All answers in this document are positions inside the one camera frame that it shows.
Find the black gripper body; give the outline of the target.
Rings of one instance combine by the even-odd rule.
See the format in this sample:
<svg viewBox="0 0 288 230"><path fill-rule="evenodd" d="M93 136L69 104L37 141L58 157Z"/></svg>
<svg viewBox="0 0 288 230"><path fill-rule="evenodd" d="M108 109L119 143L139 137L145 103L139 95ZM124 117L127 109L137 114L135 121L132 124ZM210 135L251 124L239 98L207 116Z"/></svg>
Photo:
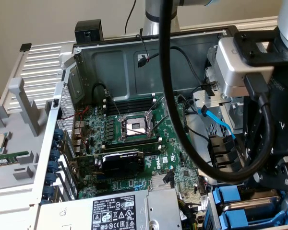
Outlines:
<svg viewBox="0 0 288 230"><path fill-rule="evenodd" d="M273 155L288 156L288 66L276 67L268 86L276 129Z"/></svg>

